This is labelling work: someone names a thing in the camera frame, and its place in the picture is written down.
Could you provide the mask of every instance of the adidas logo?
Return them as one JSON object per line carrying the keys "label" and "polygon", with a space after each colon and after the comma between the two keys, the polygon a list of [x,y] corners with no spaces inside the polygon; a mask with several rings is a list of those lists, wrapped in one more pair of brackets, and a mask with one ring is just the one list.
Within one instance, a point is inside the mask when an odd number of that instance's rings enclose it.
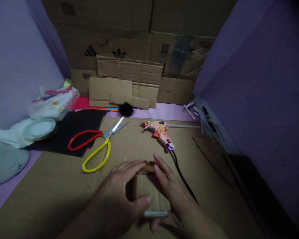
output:
{"label": "adidas logo", "polygon": [[96,52],[93,49],[92,45],[89,45],[89,48],[86,50],[86,52],[84,53],[85,56],[94,56],[96,57]]}
{"label": "adidas logo", "polygon": [[[126,51],[121,53],[120,48],[117,49],[117,53],[115,51],[112,51],[112,53],[113,53],[114,57],[117,57],[117,58],[124,58],[126,55]],[[93,49],[92,45],[89,45],[89,48],[87,48],[86,52],[84,53],[84,56],[96,57],[96,52]]]}
{"label": "adidas logo", "polygon": [[117,49],[117,53],[115,51],[112,51],[112,53],[113,53],[114,57],[117,57],[117,58],[124,58],[126,55],[126,51],[121,54],[120,48]]}

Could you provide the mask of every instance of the cardboard floor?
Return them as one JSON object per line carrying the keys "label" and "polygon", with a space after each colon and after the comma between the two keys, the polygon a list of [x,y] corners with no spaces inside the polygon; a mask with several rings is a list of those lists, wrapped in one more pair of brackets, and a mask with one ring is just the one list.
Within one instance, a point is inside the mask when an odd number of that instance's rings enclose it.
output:
{"label": "cardboard floor", "polygon": [[[118,118],[104,117],[100,130],[108,130],[117,121]],[[164,151],[157,138],[153,138],[149,131],[141,133],[142,120],[123,120],[127,121],[129,124],[110,138],[110,158],[96,173],[83,173],[81,165],[83,159],[104,142],[103,138],[96,139],[93,148],[87,149],[83,158],[43,152],[1,207],[0,238],[55,238],[83,209],[109,171],[124,161],[151,161],[156,152],[177,173],[171,155]],[[210,163],[217,160],[218,167],[222,163],[221,168],[226,167],[225,160],[218,157],[221,151],[218,143],[202,134],[200,128],[170,128],[167,134],[175,145],[179,167],[205,213],[220,224],[230,238],[268,238],[235,181],[230,186]],[[198,147],[193,137],[205,137],[204,141],[209,141],[209,152],[203,153],[204,149]],[[105,154],[106,147],[90,160],[87,168],[97,166]],[[176,236],[163,227],[151,234],[148,223],[136,223],[121,238]]]}

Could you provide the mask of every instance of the hand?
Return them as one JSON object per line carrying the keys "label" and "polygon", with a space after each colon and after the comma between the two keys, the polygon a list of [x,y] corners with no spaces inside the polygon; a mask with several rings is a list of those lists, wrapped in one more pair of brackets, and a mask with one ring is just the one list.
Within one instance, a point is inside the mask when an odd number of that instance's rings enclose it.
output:
{"label": "hand", "polygon": [[140,160],[116,166],[102,182],[86,209],[58,238],[116,238],[144,215],[150,196],[126,198],[126,184],[146,163]]}
{"label": "hand", "polygon": [[173,227],[186,238],[227,238],[219,225],[203,213],[186,187],[178,181],[172,169],[154,154],[154,173],[171,204],[167,218],[153,219],[149,228],[152,233],[158,225]]}

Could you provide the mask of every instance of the finger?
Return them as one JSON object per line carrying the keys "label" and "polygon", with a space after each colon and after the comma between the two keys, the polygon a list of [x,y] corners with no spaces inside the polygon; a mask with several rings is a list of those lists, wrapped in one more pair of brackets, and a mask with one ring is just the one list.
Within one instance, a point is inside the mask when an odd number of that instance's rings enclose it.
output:
{"label": "finger", "polygon": [[146,163],[136,163],[130,167],[128,167],[126,170],[122,171],[121,173],[124,176],[125,183],[128,183],[139,170],[144,168],[146,166]]}
{"label": "finger", "polygon": [[133,161],[127,161],[127,162],[122,163],[121,165],[117,166],[117,170],[121,170],[123,167],[130,164],[131,162],[133,162]]}
{"label": "finger", "polygon": [[119,166],[115,166],[115,167],[111,170],[111,172],[116,171],[118,167],[119,167]]}
{"label": "finger", "polygon": [[137,163],[141,163],[142,160],[138,159],[138,160],[135,160],[135,161],[131,161],[129,164],[125,165],[123,168],[120,169],[120,171],[124,171],[126,170],[127,168],[129,168],[130,166],[134,165],[134,164],[137,164]]}
{"label": "finger", "polygon": [[168,217],[164,218],[154,218],[149,222],[149,228],[151,233],[154,233],[159,225],[169,225],[174,228],[177,228],[177,224],[172,220],[172,213],[168,215]]}
{"label": "finger", "polygon": [[149,205],[152,203],[152,198],[149,195],[141,196],[136,198],[132,203],[131,203],[131,210],[132,210],[132,215],[133,219],[136,221],[143,217],[146,209],[149,207]]}
{"label": "finger", "polygon": [[168,198],[170,181],[168,180],[166,175],[163,173],[163,171],[157,165],[154,165],[154,173],[155,173],[155,176],[156,176],[159,184],[161,185],[166,197]]}
{"label": "finger", "polygon": [[156,153],[154,154],[154,160],[156,162],[156,165],[158,165],[163,170],[163,172],[166,174],[168,179],[171,179],[174,176],[173,170]]}

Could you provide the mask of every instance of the scissor blade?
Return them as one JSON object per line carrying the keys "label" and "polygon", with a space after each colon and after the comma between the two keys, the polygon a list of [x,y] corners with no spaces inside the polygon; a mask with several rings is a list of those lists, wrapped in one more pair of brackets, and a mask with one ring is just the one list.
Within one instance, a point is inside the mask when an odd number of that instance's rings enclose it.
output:
{"label": "scissor blade", "polygon": [[112,126],[112,128],[110,129],[112,131],[112,134],[115,132],[116,128],[120,125],[120,123],[122,122],[122,120],[124,119],[124,117],[122,117],[115,126]]}
{"label": "scissor blade", "polygon": [[129,121],[128,121],[127,123],[125,123],[125,124],[120,125],[119,127],[117,127],[116,130],[112,133],[112,135],[115,134],[117,131],[119,131],[121,128],[123,128],[123,127],[124,127],[125,125],[127,125],[128,123],[129,123]]}

